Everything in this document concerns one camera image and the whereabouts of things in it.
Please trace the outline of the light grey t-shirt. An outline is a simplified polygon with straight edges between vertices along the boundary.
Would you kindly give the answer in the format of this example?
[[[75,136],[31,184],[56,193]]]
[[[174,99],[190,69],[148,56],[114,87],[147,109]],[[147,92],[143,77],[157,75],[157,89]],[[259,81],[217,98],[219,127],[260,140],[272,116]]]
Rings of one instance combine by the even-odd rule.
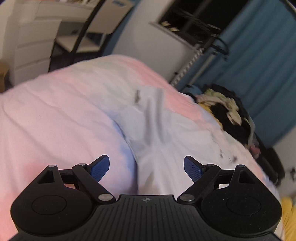
[[[225,169],[253,166],[251,154],[203,108],[194,106],[200,118],[192,120],[168,109],[165,98],[162,89],[143,86],[135,103],[115,118],[137,162],[139,194],[183,193],[192,185],[184,171],[186,156]]]

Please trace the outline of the pile of dark clothes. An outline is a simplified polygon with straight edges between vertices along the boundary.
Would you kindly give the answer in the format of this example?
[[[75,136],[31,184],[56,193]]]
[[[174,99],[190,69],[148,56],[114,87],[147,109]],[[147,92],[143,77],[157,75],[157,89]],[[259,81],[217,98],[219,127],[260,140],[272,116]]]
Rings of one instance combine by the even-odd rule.
[[[205,86],[204,92],[196,95],[196,103],[212,114],[222,130],[250,148],[255,126],[234,91],[217,84]]]

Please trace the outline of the pastel tie-dye bed duvet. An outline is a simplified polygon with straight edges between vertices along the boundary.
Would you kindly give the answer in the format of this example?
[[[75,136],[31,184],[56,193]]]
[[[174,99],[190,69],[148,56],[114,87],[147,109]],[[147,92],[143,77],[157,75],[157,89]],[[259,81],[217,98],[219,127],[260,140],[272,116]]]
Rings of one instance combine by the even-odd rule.
[[[191,97],[122,55],[82,61],[1,94],[1,240],[17,233],[10,215],[13,201],[50,164],[70,169],[107,155],[110,169],[101,185],[115,197],[139,194],[137,162],[115,118],[135,103],[143,86],[162,89],[168,109],[200,118]],[[255,160],[248,168],[279,195]]]

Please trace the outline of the black suitcase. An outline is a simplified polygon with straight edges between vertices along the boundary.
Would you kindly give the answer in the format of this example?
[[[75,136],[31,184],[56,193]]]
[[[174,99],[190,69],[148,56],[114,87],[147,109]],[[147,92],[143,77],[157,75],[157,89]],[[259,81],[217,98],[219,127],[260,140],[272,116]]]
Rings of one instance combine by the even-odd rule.
[[[285,177],[285,170],[274,148],[267,148],[259,136],[254,134],[249,150],[255,161],[269,177],[269,180],[276,187],[279,186]]]

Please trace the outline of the cream knitted scarf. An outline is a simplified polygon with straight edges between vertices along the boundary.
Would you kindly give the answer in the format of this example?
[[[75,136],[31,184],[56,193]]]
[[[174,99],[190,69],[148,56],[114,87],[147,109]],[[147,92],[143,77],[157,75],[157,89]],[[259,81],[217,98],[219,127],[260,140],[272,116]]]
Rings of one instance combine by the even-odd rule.
[[[233,98],[226,97],[220,92],[214,91],[208,88],[205,93],[197,96],[197,102],[208,107],[216,104],[222,104],[227,110],[227,117],[229,121],[234,125],[241,125],[242,120],[238,113],[239,107]]]

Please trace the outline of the yellow garment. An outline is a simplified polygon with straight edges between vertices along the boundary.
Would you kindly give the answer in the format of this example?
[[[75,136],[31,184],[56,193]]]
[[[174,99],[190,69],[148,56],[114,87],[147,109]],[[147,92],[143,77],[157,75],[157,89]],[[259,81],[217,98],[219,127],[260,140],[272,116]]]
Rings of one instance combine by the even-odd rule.
[[[296,241],[296,209],[290,197],[281,199],[282,222],[285,231],[285,240]]]

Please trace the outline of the large blue curtain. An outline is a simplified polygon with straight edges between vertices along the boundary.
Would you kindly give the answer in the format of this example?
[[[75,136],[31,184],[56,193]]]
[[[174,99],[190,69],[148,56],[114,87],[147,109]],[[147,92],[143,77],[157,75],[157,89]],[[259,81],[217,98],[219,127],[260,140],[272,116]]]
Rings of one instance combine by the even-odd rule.
[[[205,15],[223,30],[218,54],[193,87],[232,90],[266,146],[295,126],[295,10],[286,1],[218,1]]]

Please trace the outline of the white wooden chair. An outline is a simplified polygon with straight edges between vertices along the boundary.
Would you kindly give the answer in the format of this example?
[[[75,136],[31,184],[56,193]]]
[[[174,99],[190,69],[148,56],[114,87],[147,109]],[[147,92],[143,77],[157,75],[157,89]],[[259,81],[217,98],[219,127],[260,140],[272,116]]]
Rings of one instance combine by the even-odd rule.
[[[134,7],[133,1],[99,1],[75,34],[58,36],[54,43],[50,70],[72,65],[78,59],[100,57],[119,25]]]

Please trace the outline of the white desk drawers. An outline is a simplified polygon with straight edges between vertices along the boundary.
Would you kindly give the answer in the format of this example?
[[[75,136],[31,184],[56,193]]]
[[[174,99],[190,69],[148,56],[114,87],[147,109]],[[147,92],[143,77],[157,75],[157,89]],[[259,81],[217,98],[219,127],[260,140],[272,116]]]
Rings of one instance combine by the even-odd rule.
[[[18,85],[49,69],[61,22],[84,22],[94,6],[61,1],[16,1],[4,35],[3,61]]]

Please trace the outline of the dark window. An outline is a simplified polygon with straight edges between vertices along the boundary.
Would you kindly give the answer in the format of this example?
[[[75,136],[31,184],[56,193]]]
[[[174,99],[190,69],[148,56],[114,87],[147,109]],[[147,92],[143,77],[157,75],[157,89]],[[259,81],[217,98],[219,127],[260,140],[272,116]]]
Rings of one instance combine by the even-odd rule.
[[[220,35],[248,3],[247,0],[178,0],[160,17],[159,24],[190,45]]]

